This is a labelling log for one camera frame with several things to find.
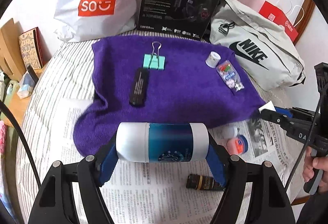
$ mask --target mint green binder clip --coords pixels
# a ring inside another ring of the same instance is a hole
[[[157,48],[157,54],[155,53],[155,47],[154,47],[155,43],[159,43],[159,46]],[[159,49],[162,47],[162,44],[158,41],[155,41],[152,43],[152,45],[153,45],[153,52],[151,55],[145,54],[143,67],[164,70],[165,57],[159,55]]]

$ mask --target striped bedsheet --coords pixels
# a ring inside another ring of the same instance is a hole
[[[141,31],[130,31],[123,35],[132,34],[175,37]],[[91,45],[94,42],[95,40],[61,45],[48,62],[44,74],[33,91],[31,101],[25,112],[22,130],[31,149],[41,181],[53,162],[53,160],[49,160],[50,130],[53,125],[60,125],[60,123],[53,122],[58,101],[60,98],[93,98],[94,86],[91,80],[93,52]],[[255,82],[253,84],[265,101],[272,100],[275,105],[280,107],[291,106],[282,89],[266,92]],[[286,141],[288,147],[296,149],[293,156],[296,160],[300,145],[289,138]],[[17,147],[16,181],[22,216],[24,222],[27,223],[38,188],[20,141]],[[291,199],[296,197],[301,186],[301,168],[299,168],[292,182]]]

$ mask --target grey nike bag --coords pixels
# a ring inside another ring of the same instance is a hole
[[[220,0],[211,19],[210,42],[233,50],[264,90],[304,83],[304,62],[284,27],[237,0]]]

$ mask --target blue label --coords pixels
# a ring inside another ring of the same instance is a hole
[[[193,148],[190,124],[149,124],[149,162],[189,162]]]
[[[226,79],[226,81],[227,80],[230,80],[233,76],[235,76],[236,75],[236,73],[235,72],[230,72],[227,76],[225,76],[225,79]]]

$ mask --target black remote control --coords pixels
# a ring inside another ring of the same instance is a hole
[[[149,80],[149,71],[145,68],[138,68],[134,75],[134,80],[129,95],[130,105],[136,107],[140,107],[144,105],[148,80]]]

